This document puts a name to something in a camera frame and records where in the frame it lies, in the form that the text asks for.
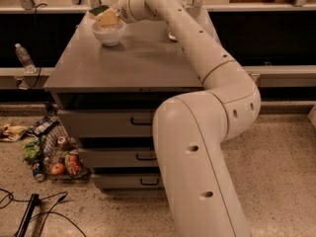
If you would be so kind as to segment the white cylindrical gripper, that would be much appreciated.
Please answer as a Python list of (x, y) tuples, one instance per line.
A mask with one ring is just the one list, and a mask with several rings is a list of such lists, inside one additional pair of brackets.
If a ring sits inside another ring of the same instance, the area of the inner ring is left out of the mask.
[[(135, 23), (143, 20), (154, 20), (155, 14), (145, 0), (118, 0), (116, 4), (119, 17), (125, 23)], [(96, 22), (101, 27), (113, 26), (119, 22), (116, 11), (112, 8), (96, 16)]]

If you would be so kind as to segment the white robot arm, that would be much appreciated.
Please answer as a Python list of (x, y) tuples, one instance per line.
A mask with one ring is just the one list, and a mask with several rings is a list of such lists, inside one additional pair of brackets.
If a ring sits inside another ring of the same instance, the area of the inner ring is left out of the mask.
[(118, 0), (114, 9), (126, 23), (165, 21), (202, 85), (163, 102), (153, 119), (155, 153), (179, 237), (252, 237), (221, 144), (256, 120), (256, 83), (215, 29), (186, 11), (184, 0)]

